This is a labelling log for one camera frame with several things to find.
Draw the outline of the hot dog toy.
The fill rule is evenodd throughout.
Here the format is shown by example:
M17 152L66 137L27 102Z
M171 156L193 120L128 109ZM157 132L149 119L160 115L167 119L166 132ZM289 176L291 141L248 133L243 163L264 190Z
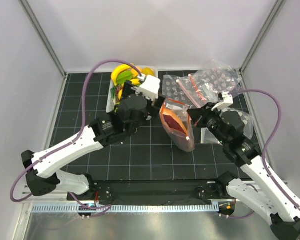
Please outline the hot dog toy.
M164 114L163 119L166 124L173 130L179 131L183 134L187 133L187 129L181 119L175 115L173 112L169 114Z

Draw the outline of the zip bag red zipper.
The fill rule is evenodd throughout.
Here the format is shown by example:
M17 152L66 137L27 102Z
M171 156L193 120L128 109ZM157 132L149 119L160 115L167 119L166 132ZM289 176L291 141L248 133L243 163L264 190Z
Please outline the zip bag red zipper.
M159 112L163 128L172 142L186 153L195 150L192 119L188 109L189 106L183 102L166 98Z

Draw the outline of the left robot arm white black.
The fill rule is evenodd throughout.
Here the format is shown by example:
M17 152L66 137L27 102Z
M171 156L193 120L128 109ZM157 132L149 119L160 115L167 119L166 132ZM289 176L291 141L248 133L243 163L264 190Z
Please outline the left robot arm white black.
M142 122L159 114L165 99L162 94L155 100L142 94L129 95L113 111L103 113L78 134L41 152L24 151L21 159L31 194L40 197L57 190L73 193L84 200L94 198L96 188L90 175L61 169L87 154L136 134Z

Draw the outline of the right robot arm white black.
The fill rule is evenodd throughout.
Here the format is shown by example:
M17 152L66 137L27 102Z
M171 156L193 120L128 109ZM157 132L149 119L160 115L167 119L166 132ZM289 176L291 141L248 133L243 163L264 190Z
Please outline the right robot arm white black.
M231 172L216 179L215 192L220 198L232 197L261 216L279 240L300 239L300 198L262 161L260 148L244 135L245 123L236 111L222 113L208 103L189 109L198 128L208 128L222 145L225 156L246 173L260 188L256 192Z

